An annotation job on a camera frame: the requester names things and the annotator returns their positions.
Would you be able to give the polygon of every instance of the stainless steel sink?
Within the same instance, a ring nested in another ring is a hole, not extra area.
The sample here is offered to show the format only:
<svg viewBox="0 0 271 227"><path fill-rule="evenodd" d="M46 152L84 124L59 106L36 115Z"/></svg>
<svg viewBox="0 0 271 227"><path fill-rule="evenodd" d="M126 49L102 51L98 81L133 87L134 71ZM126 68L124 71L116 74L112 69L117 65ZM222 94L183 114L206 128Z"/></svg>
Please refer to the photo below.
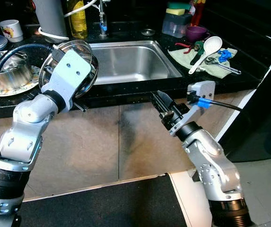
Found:
<svg viewBox="0 0 271 227"><path fill-rule="evenodd" d="M90 44L90 46L99 66L95 85L182 76L154 41Z"/></svg>

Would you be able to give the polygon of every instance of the dish towel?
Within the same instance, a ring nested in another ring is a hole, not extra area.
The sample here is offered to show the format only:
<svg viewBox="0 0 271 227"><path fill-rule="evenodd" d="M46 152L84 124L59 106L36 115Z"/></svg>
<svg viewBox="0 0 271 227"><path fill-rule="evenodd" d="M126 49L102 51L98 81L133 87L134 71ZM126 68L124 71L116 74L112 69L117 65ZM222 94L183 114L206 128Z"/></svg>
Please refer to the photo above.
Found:
<svg viewBox="0 0 271 227"><path fill-rule="evenodd" d="M177 51L168 51L168 53L179 64L181 64L182 66L185 66L187 69L190 69L192 67L192 65L190 65L190 62L195 57L197 52L194 51L194 50L191 50L189 53L184 54L184 52L187 51L187 50L188 50L188 48L185 48L185 49L181 49L181 50L177 50ZM231 58L233 58L235 56L235 54L237 54L237 50L234 50L234 49L231 49L231 48L227 48L227 50L232 53ZM211 54L209 57L215 58L216 61L218 62L220 54L219 53L214 53L214 54ZM226 66L230 66L229 61L225 61L225 62L223 62L221 64L226 65ZM217 78L220 78L220 79L223 79L226 75L231 73L229 70L223 69L222 67L220 67L218 65L207 65L205 63L205 61L203 61L200 64L200 66L198 67L198 69L196 71L197 72L205 71L208 74L210 74L212 76L215 76Z"/></svg>

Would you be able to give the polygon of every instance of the black floor mat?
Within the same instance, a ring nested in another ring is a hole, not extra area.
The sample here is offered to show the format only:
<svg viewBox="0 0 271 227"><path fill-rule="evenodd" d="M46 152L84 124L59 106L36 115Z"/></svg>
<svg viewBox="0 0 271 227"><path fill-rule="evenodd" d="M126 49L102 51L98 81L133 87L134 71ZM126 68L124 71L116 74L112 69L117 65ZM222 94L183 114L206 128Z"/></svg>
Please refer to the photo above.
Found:
<svg viewBox="0 0 271 227"><path fill-rule="evenodd" d="M168 175L25 202L22 227L186 227Z"/></svg>

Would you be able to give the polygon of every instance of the sponge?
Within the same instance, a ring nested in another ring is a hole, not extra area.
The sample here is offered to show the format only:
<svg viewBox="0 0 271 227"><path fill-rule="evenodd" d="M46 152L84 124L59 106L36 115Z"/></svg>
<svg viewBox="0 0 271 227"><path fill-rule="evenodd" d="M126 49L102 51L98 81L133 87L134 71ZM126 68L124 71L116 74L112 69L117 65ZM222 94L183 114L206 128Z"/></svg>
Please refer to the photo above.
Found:
<svg viewBox="0 0 271 227"><path fill-rule="evenodd" d="M190 10L191 5L188 3L183 3L183 2L168 2L167 7L169 9L186 9Z"/></svg>
<svg viewBox="0 0 271 227"><path fill-rule="evenodd" d="M166 13L181 16L185 12L185 9L166 9Z"/></svg>

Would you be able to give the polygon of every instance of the yellow sponge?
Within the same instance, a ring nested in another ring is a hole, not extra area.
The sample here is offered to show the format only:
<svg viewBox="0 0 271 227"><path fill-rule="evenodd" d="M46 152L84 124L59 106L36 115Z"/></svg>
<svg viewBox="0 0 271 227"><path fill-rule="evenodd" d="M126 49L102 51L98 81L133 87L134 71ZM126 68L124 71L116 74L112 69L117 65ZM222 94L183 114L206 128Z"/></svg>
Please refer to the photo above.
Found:
<svg viewBox="0 0 271 227"><path fill-rule="evenodd" d="M174 14L174 15L183 15L185 9L166 9L166 13Z"/></svg>

